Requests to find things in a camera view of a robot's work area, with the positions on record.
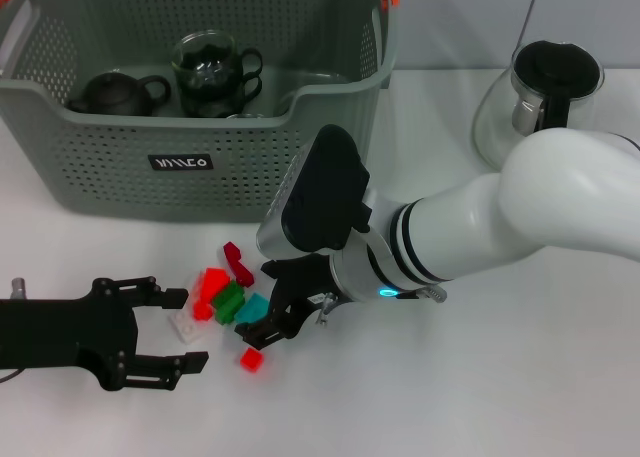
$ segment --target white wall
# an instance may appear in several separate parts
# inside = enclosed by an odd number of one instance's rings
[[[398,68],[504,67],[530,0],[400,0]],[[525,40],[569,40],[640,67],[640,0],[538,0]]]

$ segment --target black cable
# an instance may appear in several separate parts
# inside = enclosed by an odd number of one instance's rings
[[[15,379],[17,376],[19,376],[22,372],[24,372],[24,369],[18,369],[15,372],[10,373],[9,375],[7,375],[6,377],[2,377],[0,379],[0,384],[4,384],[5,382],[9,382],[11,379]]]

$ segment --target black teapot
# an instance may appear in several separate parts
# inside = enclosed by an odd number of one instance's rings
[[[160,83],[164,92],[160,97],[151,97],[146,86]],[[169,81],[159,75],[134,79],[118,72],[109,72],[91,80],[82,99],[71,100],[68,108],[83,114],[129,115],[148,117],[166,104],[171,97]]]

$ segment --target gray plastic basket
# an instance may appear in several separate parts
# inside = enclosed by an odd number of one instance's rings
[[[326,124],[363,156],[379,89],[396,55],[395,8],[382,0],[11,0],[0,11],[0,112],[53,195],[99,215],[175,221],[261,220],[291,158]],[[71,112],[110,70],[175,81],[181,37],[223,29],[265,59],[264,90],[245,112],[265,119]],[[152,169],[150,155],[208,154],[213,170]]]

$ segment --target basket logo label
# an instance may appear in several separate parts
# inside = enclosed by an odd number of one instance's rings
[[[209,154],[189,155],[150,155],[149,163],[153,170],[213,170]]]

